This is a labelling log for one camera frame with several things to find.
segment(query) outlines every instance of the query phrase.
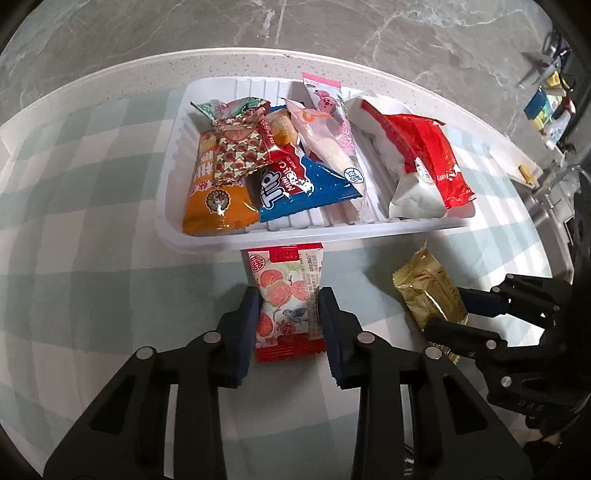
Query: white and red snack package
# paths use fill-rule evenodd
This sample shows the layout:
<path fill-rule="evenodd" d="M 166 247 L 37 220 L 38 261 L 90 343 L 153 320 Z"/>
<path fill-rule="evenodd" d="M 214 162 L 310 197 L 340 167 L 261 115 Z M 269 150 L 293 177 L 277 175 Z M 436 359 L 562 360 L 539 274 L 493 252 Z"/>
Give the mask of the white and red snack package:
<path fill-rule="evenodd" d="M 259 362 L 326 351 L 316 309 L 323 251 L 322 244 L 248 251 L 264 300 L 256 330 Z"/>
<path fill-rule="evenodd" d="M 405 113 L 384 115 L 363 98 L 352 102 L 349 119 L 372 136 L 384 166 L 398 177 L 391 218 L 438 218 L 476 197 L 441 130 L 444 123 Z"/>

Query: screw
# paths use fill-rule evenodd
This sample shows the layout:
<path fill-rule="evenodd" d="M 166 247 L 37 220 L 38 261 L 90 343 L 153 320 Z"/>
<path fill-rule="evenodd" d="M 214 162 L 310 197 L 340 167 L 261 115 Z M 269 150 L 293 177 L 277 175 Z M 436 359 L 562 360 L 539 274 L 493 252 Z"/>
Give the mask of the screw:
<path fill-rule="evenodd" d="M 222 335 L 220 335 L 220 333 L 216 332 L 215 330 L 207 332 L 205 335 L 203 335 L 203 341 L 205 343 L 218 343 L 221 339 Z"/>
<path fill-rule="evenodd" d="M 135 356 L 137 358 L 139 358 L 140 360 L 147 360 L 153 354 L 154 354 L 154 350 L 152 349 L 152 347 L 143 346 L 142 348 L 138 349 L 138 351 L 135 353 Z"/>
<path fill-rule="evenodd" d="M 358 334 L 357 336 L 357 340 L 359 340 L 361 343 L 373 343 L 375 340 L 374 334 L 371 332 L 361 332 L 360 334 Z"/>
<path fill-rule="evenodd" d="M 436 346 L 428 346 L 425 349 L 425 355 L 427 355 L 432 360 L 439 360 L 442 356 L 441 350 Z"/>

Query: blue snack package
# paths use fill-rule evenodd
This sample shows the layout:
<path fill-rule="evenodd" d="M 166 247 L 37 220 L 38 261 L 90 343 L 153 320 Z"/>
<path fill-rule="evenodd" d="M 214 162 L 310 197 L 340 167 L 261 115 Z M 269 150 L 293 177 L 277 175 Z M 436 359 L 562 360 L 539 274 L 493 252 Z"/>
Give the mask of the blue snack package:
<path fill-rule="evenodd" d="M 361 197 L 352 183 L 288 144 L 285 160 L 267 165 L 261 176 L 261 222 Z"/>

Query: bottle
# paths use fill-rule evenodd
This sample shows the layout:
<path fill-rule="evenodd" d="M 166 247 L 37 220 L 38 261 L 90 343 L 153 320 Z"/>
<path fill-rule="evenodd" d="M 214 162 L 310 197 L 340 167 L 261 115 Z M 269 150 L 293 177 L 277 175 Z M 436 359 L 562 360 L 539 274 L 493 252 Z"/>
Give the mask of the bottle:
<path fill-rule="evenodd" d="M 562 105 L 564 107 L 563 114 L 560 115 L 558 119 L 546 123 L 542 129 L 542 136 L 544 137 L 546 147 L 549 150 L 554 150 L 556 148 L 556 144 L 564 135 L 564 131 L 569 125 L 570 119 L 576 112 L 574 103 L 570 98 L 564 98 Z"/>

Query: marble floor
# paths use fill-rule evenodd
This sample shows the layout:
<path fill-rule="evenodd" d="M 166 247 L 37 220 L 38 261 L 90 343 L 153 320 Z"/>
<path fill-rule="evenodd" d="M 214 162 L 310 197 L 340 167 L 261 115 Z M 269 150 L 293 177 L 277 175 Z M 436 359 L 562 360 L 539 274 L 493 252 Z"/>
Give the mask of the marble floor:
<path fill-rule="evenodd" d="M 522 53 L 550 20 L 533 0 L 44 0 L 0 54 L 0 124 L 97 70 L 203 47 L 287 48 L 351 60 L 422 85 L 546 150 L 523 116 Z"/>

